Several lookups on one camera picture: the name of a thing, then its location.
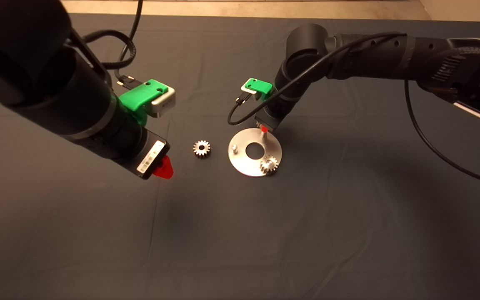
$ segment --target metal gear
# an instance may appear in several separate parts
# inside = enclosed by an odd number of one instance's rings
[[[264,156],[260,160],[260,170],[266,175],[275,172],[278,167],[279,162],[274,156]]]
[[[210,154],[210,143],[206,140],[197,141],[194,144],[194,154],[200,159],[207,157]]]

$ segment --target red gripper tip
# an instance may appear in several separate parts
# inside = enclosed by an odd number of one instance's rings
[[[153,175],[166,179],[172,178],[173,167],[169,156],[164,156],[162,159],[162,165],[156,167],[156,169],[153,171]]]

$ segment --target spur gear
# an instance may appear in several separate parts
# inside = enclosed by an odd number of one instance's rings
[[[260,160],[260,170],[264,174],[271,174],[279,167],[279,162],[274,156],[264,156]]]
[[[194,154],[201,159],[208,156],[210,154],[210,143],[206,140],[197,141],[194,144]]]

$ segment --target center hole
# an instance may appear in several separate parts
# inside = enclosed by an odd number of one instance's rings
[[[261,159],[264,156],[264,148],[261,144],[253,142],[245,148],[245,153],[252,160]]]

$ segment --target dark gray tablecloth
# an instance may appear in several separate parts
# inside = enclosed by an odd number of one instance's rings
[[[72,19],[82,34],[132,22]],[[0,106],[0,299],[480,299],[480,182],[421,142],[402,82],[313,84],[276,132],[274,177],[229,163],[229,140],[253,127],[225,122],[240,85],[272,81],[307,22],[480,36],[470,22],[143,17],[123,72],[177,90],[149,124],[172,144],[175,176],[141,180]],[[92,49],[113,60],[120,44]],[[411,92],[432,142],[480,173],[480,120]],[[199,139],[207,160],[192,153]]]

